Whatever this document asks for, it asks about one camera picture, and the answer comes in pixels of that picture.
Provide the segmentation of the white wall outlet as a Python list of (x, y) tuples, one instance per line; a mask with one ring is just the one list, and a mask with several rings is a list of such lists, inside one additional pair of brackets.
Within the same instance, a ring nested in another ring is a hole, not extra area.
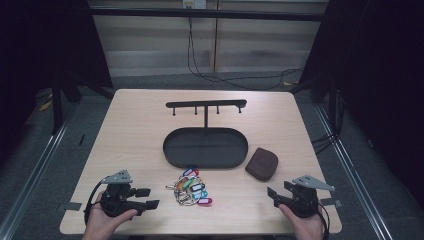
[(206, 0), (182, 0), (182, 6), (184, 9), (201, 9), (207, 8)]

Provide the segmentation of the person's left hand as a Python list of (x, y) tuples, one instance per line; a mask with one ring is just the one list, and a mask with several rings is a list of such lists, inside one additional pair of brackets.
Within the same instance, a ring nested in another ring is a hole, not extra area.
[(117, 217), (109, 217), (99, 203), (101, 198), (102, 192), (98, 194), (96, 203), (91, 207), (82, 240), (109, 240), (120, 225), (137, 215), (135, 209), (130, 209)]

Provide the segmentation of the black metal stand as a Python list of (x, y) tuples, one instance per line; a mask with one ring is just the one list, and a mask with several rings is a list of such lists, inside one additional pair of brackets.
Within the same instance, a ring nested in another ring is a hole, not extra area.
[(331, 79), (330, 82), (330, 90), (329, 90), (329, 123), (331, 127), (331, 132), (333, 134), (336, 133), (336, 105), (337, 105), (337, 87), (336, 81), (334, 78)]
[(52, 134), (55, 135), (63, 124), (61, 86), (57, 76), (52, 81), (52, 103), (54, 115)]

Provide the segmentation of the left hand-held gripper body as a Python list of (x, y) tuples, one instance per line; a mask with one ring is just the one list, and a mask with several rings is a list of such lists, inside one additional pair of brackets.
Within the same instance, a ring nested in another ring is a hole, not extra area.
[(131, 209), (135, 209), (140, 216), (147, 210), (146, 203), (129, 201), (130, 197), (137, 197), (139, 193), (139, 189), (131, 187), (132, 182), (127, 169), (106, 176), (100, 181), (101, 184), (107, 185), (100, 200), (101, 207), (107, 216), (117, 217)]

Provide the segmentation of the black curtain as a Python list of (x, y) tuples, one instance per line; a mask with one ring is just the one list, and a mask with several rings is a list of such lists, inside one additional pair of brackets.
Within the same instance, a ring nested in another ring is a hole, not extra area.
[(112, 81), (88, 0), (0, 0), (0, 168), (23, 135), (36, 93), (70, 101)]
[(424, 209), (424, 0), (328, 0), (300, 82), (340, 91)]

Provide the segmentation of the black horizontal bar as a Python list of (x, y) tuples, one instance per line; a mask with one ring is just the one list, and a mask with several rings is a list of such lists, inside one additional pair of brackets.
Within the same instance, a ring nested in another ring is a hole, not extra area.
[(224, 18), (224, 19), (257, 19), (257, 20), (287, 20), (314, 21), (326, 19), (324, 14), (316, 13), (286, 13), (233, 10), (190, 10), (190, 9), (150, 9), (150, 8), (90, 8), (93, 15), (105, 16), (149, 16), (149, 17), (187, 17), (187, 18)]

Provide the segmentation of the person's right hand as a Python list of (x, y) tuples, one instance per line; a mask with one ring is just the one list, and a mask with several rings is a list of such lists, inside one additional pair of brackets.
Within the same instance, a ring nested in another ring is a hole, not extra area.
[(324, 225), (318, 214), (309, 218), (299, 218), (284, 204), (280, 204), (278, 208), (293, 226), (297, 240), (323, 240)]

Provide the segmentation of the key bunch with coloured tags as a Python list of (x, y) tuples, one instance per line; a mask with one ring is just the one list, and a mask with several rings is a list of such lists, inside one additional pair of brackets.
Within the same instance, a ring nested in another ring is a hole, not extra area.
[(213, 203), (197, 168), (187, 168), (173, 184), (167, 185), (166, 189), (173, 191), (180, 206), (210, 206)]

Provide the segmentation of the grey tape strip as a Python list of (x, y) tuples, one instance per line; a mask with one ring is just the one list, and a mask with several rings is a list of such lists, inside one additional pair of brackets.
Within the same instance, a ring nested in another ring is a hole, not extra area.
[(66, 212), (67, 210), (79, 211), (81, 209), (81, 206), (81, 203), (75, 202), (61, 203), (57, 206), (56, 210), (59, 212)]
[(343, 206), (340, 200), (335, 200), (333, 198), (325, 198), (320, 200), (323, 206), (334, 206), (335, 208), (339, 208)]

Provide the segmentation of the brown leather wallet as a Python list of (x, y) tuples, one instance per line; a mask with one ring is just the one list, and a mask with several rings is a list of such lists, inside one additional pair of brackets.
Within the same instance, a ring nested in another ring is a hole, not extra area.
[(245, 171), (259, 181), (268, 181), (276, 172), (278, 157), (271, 151), (257, 148), (245, 167)]

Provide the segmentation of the metal floor rail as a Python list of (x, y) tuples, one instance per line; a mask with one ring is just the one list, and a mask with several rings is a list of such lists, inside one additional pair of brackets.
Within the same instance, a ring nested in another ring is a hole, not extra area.
[(333, 149), (338, 156), (344, 171), (354, 189), (356, 196), (379, 240), (395, 240), (382, 217), (380, 211), (377, 209), (376, 204), (372, 200), (367, 188), (365, 187), (355, 165), (352, 162), (350, 155), (348, 154), (343, 142), (339, 137), (335, 136), (335, 133), (330, 127), (329, 116), (322, 106), (316, 107), (316, 112), (319, 119), (326, 131), (326, 134), (330, 137), (330, 142)]
[(35, 110), (24, 124), (16, 147), (0, 169), (0, 240), (12, 239), (77, 107), (77, 103), (66, 104), (58, 126), (52, 109)]

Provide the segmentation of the black key rack with tray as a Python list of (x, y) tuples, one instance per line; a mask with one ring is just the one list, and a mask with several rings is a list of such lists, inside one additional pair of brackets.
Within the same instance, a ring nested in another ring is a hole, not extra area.
[(197, 113), (202, 107), (204, 126), (183, 127), (169, 133), (163, 142), (166, 160), (178, 168), (228, 169), (242, 164), (249, 149), (247, 138), (233, 128), (210, 127), (209, 108), (215, 107), (220, 113), (220, 107), (234, 106), (241, 112), (246, 105), (245, 99), (167, 102), (173, 115), (177, 108), (193, 107)]

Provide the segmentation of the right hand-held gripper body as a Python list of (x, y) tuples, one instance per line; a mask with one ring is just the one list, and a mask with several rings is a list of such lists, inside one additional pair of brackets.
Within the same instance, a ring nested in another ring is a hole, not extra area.
[(318, 211), (317, 190), (334, 191), (335, 187), (310, 175), (293, 179), (294, 185), (291, 198), (282, 196), (282, 203), (288, 206), (299, 218), (309, 218)]

